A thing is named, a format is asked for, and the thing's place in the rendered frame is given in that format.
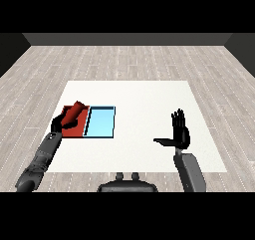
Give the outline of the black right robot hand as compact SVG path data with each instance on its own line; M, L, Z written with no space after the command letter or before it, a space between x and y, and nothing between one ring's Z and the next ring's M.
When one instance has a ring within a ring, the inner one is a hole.
M170 138L155 138L154 141L163 146L174 146L178 149L188 149L190 146L189 129L185 125L185 115L183 110L178 109L171 114L173 139Z

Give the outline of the light blue shallow open box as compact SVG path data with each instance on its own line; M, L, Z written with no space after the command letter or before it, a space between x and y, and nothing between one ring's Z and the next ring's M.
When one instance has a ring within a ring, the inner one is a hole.
M84 127L84 138L113 138L116 108L113 106L92 106Z

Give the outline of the red can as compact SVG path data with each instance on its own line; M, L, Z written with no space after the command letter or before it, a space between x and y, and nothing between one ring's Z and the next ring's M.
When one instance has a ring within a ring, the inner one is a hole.
M81 102L75 102L64 113L64 117L62 119L62 125L74 122L85 107L86 106L82 104Z

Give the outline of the dark grey robot body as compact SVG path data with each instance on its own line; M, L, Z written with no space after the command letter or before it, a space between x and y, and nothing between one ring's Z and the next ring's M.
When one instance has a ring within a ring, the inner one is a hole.
M157 192L157 188L154 184L141 181L137 172L131 174L131 180L124 180L124 174L118 172L116 179L101 184L98 192Z

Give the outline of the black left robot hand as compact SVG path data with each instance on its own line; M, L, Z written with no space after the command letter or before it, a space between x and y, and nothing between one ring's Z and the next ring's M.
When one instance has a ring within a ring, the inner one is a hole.
M69 128L76 127L78 125L77 120L68 122L66 124L62 124L63 118L64 118L64 115L58 115L57 117L52 119L51 132L61 132L62 129L69 129Z

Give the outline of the red shallow open box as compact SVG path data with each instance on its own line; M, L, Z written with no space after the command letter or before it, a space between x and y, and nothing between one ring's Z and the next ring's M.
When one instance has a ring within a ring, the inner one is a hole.
M77 117L78 124L71 128L62 129L63 138L82 138L84 136L88 111L89 107L85 106Z

